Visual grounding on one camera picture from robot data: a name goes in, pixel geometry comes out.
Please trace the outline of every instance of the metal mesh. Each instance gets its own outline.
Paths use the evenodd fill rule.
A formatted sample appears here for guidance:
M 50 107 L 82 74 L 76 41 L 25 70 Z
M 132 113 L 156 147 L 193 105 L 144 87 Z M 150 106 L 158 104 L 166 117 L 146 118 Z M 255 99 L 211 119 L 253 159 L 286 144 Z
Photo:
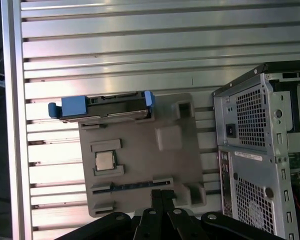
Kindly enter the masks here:
M 265 147 L 266 110 L 262 108 L 260 89 L 239 96 L 236 109 L 240 143 Z
M 274 234 L 273 207 L 263 189 L 242 178 L 235 188 L 239 221 Z

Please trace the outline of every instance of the slotted aluminum panel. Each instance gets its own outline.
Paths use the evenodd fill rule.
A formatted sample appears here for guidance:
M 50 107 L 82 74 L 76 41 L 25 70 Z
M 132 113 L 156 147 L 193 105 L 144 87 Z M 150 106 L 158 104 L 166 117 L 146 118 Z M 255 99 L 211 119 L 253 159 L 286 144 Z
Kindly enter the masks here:
M 87 212 L 78 125 L 48 102 L 191 93 L 207 205 L 219 211 L 211 92 L 267 61 L 300 60 L 300 0 L 2 0 L 13 239 L 54 239 Z

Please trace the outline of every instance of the metal frame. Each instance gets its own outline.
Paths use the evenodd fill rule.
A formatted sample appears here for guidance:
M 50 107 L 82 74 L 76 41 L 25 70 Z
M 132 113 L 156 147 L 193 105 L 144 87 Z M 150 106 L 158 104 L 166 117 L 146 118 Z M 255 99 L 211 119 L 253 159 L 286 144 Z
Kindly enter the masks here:
M 21 9 L 2 0 L 5 91 L 13 239 L 32 239 Z

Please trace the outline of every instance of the label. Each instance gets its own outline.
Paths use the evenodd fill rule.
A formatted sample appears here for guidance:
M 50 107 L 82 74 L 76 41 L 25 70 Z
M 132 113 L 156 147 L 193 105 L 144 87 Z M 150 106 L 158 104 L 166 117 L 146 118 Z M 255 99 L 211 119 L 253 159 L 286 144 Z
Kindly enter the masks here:
M 247 158 L 247 159 L 262 161 L 262 156 L 258 156 L 258 155 L 254 155 L 254 154 L 250 154 L 250 153 L 235 151 L 234 155 L 243 157 L 243 158 Z

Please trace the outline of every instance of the ventilation grille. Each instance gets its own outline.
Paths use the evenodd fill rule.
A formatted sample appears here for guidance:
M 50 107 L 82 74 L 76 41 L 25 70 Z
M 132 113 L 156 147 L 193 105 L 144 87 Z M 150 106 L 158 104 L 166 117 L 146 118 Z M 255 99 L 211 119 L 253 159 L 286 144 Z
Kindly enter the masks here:
M 262 108 L 260 89 L 239 96 L 236 109 L 240 143 L 265 147 L 266 110 Z
M 264 191 L 242 178 L 235 186 L 239 221 L 274 234 L 273 209 Z

